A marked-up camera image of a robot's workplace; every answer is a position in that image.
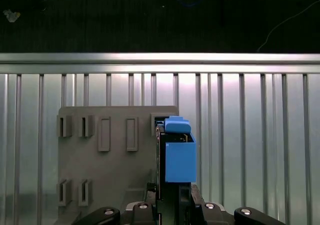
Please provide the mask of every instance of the bolt head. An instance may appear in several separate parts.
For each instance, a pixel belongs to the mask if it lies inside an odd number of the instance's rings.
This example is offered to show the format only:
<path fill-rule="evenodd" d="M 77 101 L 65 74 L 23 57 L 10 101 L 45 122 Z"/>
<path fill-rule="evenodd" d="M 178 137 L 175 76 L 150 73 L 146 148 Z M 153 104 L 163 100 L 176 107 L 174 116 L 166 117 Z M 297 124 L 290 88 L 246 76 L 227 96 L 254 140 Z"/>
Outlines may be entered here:
<path fill-rule="evenodd" d="M 114 211 L 112 209 L 108 209 L 104 212 L 105 215 L 111 215 L 114 214 Z"/>
<path fill-rule="evenodd" d="M 141 209 L 146 209 L 147 207 L 148 207 L 147 204 L 140 204 L 140 205 L 139 205 L 139 208 L 141 208 Z"/>
<path fill-rule="evenodd" d="M 241 213 L 243 213 L 244 215 L 250 215 L 251 211 L 248 209 L 241 209 Z"/>
<path fill-rule="evenodd" d="M 214 209 L 215 208 L 215 205 L 213 205 L 212 203 L 207 203 L 205 206 L 208 209 Z"/>

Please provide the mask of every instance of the reflective metal surface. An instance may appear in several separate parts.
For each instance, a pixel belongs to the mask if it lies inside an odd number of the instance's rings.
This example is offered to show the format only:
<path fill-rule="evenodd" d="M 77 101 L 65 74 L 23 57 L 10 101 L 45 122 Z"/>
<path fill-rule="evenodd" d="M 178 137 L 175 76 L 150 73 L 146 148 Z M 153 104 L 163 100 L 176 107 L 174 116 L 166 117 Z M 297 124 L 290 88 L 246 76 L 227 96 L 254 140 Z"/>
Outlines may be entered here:
<path fill-rule="evenodd" d="M 0 225 L 56 220 L 61 106 L 128 105 L 190 120 L 205 201 L 320 224 L 319 74 L 318 54 L 0 54 Z"/>
<path fill-rule="evenodd" d="M 248 209 L 241 209 L 241 212 L 245 215 L 250 215 L 251 214 L 251 211 L 248 210 Z"/>

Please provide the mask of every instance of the aluminum rail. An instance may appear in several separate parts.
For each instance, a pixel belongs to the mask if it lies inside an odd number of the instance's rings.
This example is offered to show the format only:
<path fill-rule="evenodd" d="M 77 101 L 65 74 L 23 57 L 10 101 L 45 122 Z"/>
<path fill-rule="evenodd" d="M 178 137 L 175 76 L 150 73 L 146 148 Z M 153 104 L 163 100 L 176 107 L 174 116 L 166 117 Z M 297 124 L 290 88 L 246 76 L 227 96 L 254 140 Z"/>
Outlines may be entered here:
<path fill-rule="evenodd" d="M 319 64 L 320 54 L 0 53 L 0 64 Z"/>
<path fill-rule="evenodd" d="M 320 54 L 0 53 L 0 74 L 320 73 Z"/>

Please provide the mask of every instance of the vertical metal bar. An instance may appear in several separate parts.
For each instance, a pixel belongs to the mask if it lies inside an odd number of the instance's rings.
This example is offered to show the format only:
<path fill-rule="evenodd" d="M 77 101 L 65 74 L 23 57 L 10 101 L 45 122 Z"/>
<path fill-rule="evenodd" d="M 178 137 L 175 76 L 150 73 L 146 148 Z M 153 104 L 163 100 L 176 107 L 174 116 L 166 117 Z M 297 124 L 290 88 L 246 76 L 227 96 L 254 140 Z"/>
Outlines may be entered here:
<path fill-rule="evenodd" d="M 273 134 L 276 150 L 276 218 L 286 222 L 286 195 L 285 195 L 285 135 L 284 135 L 284 106 L 283 80 L 281 74 L 273 75 Z"/>
<path fill-rule="evenodd" d="M 133 105 L 142 106 L 142 74 L 133 74 Z"/>
<path fill-rule="evenodd" d="M 89 75 L 83 77 L 83 106 L 89 106 Z"/>
<path fill-rule="evenodd" d="M 222 204 L 221 192 L 221 143 L 219 140 L 219 81 L 217 74 L 209 74 L 209 126 L 208 133 L 210 136 L 210 201 L 217 201 Z"/>
<path fill-rule="evenodd" d="M 289 129 L 288 129 L 288 85 L 287 76 L 282 76 L 282 105 L 283 105 L 283 152 L 284 152 L 284 198 L 285 223 L 291 225 L 290 211 L 290 158 L 289 158 Z"/>
<path fill-rule="evenodd" d="M 67 76 L 64 74 L 62 75 L 62 80 L 61 80 L 61 87 L 62 87 L 62 100 L 61 100 L 61 106 L 65 107 L 67 105 Z"/>
<path fill-rule="evenodd" d="M 0 225 L 6 219 L 8 74 L 0 74 Z"/>
<path fill-rule="evenodd" d="M 22 77 L 16 77 L 13 225 L 19 223 Z"/>
<path fill-rule="evenodd" d="M 58 137 L 57 114 L 62 102 L 62 76 L 45 74 L 43 81 L 42 127 L 42 218 L 41 224 L 54 224 L 58 218 Z"/>
<path fill-rule="evenodd" d="M 202 147 L 201 140 L 199 137 L 201 136 L 201 76 L 200 74 L 196 74 L 195 76 L 195 106 L 196 106 L 196 133 L 198 134 L 197 143 L 196 143 L 196 154 L 197 154 L 197 170 L 196 170 L 196 183 L 199 187 L 200 192 L 202 189 Z"/>
<path fill-rule="evenodd" d="M 246 111 L 245 111 L 245 78 L 239 75 L 240 96 L 240 147 L 241 147 L 241 205 L 247 205 L 247 149 L 246 149 Z"/>
<path fill-rule="evenodd" d="M 83 106 L 85 97 L 85 75 L 76 74 L 75 75 L 75 105 Z"/>
<path fill-rule="evenodd" d="M 151 74 L 142 74 L 142 105 L 151 106 Z"/>
<path fill-rule="evenodd" d="M 89 106 L 106 106 L 107 75 L 89 74 Z"/>
<path fill-rule="evenodd" d="M 157 105 L 157 76 L 151 74 L 151 105 Z"/>
<path fill-rule="evenodd" d="M 217 75 L 218 96 L 218 156 L 219 156 L 219 195 L 222 205 L 225 204 L 225 141 L 224 141 L 224 84 L 222 74 Z"/>
<path fill-rule="evenodd" d="M 179 107 L 179 75 L 173 75 L 173 104 Z"/>
<path fill-rule="evenodd" d="M 44 76 L 39 77 L 39 104 L 38 104 L 38 151 L 37 151 L 37 193 L 36 193 L 36 224 L 42 221 L 42 174 L 43 174 L 43 118 L 44 118 Z"/>
<path fill-rule="evenodd" d="M 37 74 L 21 76 L 18 206 L 21 224 L 37 224 L 39 77 Z"/>
<path fill-rule="evenodd" d="M 290 224 L 307 224 L 304 86 L 302 74 L 287 79 Z"/>
<path fill-rule="evenodd" d="M 308 88 L 308 119 L 309 119 L 309 166 L 310 179 L 309 189 L 311 192 L 311 219 L 312 225 L 320 224 L 320 74 L 309 74 L 307 79 Z"/>
<path fill-rule="evenodd" d="M 9 74 L 7 81 L 7 149 L 5 174 L 5 225 L 14 221 L 15 194 L 15 150 L 16 150 L 16 106 L 17 106 L 17 75 Z"/>
<path fill-rule="evenodd" d="M 133 106 L 134 105 L 134 75 L 133 74 L 129 74 L 129 82 L 128 82 L 128 85 L 129 85 L 129 88 L 128 88 L 128 91 L 129 91 L 129 94 L 128 94 L 128 103 L 129 103 L 129 106 Z"/>
<path fill-rule="evenodd" d="M 267 141 L 267 94 L 266 94 L 266 75 L 262 74 L 261 79 L 261 132 L 262 132 L 262 199 L 263 212 L 269 214 L 268 198 L 268 141 Z"/>
<path fill-rule="evenodd" d="M 111 75 L 111 105 L 129 105 L 129 74 Z"/>
<path fill-rule="evenodd" d="M 156 74 L 156 105 L 174 105 L 174 75 L 172 73 Z"/>
<path fill-rule="evenodd" d="M 224 207 L 234 211 L 241 198 L 241 115 L 238 74 L 223 74 Z"/>
<path fill-rule="evenodd" d="M 266 174 L 264 175 L 264 183 L 267 180 L 267 214 L 273 218 L 277 218 L 277 153 L 276 153 L 276 135 L 275 135 L 275 111 L 274 103 L 275 98 L 273 94 L 274 84 L 273 75 L 266 74 L 264 77 L 264 84 L 261 85 L 262 89 L 262 104 L 264 104 L 263 115 L 265 116 L 265 125 L 262 128 L 263 131 L 263 142 L 266 147 Z"/>
<path fill-rule="evenodd" d="M 62 80 L 65 78 L 65 105 L 68 107 L 73 107 L 76 105 L 76 74 L 67 74 L 62 76 Z"/>
<path fill-rule="evenodd" d="M 106 75 L 106 105 L 111 106 L 111 74 Z"/>
<path fill-rule="evenodd" d="M 196 74 L 180 73 L 177 80 L 179 114 L 189 120 L 192 134 L 198 138 L 200 136 L 197 134 Z"/>
<path fill-rule="evenodd" d="M 210 201 L 210 173 L 211 141 L 209 124 L 209 74 L 200 74 L 200 135 L 197 144 L 200 142 L 201 150 L 201 194 L 205 201 Z"/>
<path fill-rule="evenodd" d="M 309 118 L 309 86 L 308 76 L 303 75 L 303 117 L 304 117 L 304 144 L 305 144 L 305 189 L 306 189 L 306 221 L 312 225 L 312 187 L 311 187 L 311 154 L 310 154 L 310 118 Z"/>
<path fill-rule="evenodd" d="M 244 75 L 246 206 L 264 210 L 261 75 Z"/>

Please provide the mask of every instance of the gray plastic panel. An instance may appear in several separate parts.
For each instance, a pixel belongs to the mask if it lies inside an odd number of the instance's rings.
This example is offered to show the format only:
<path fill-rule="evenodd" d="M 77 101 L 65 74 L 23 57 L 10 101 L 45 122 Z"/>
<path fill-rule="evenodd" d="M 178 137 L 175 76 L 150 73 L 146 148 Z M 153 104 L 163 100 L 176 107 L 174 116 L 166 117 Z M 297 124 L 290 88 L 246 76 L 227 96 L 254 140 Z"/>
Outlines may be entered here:
<path fill-rule="evenodd" d="M 60 215 L 81 212 L 84 216 L 107 205 L 124 209 L 143 201 L 145 186 L 156 171 L 156 142 L 151 133 L 156 112 L 166 117 L 179 114 L 176 106 L 59 110 L 58 118 L 68 118 L 72 124 L 72 135 L 60 136 L 58 144 Z"/>

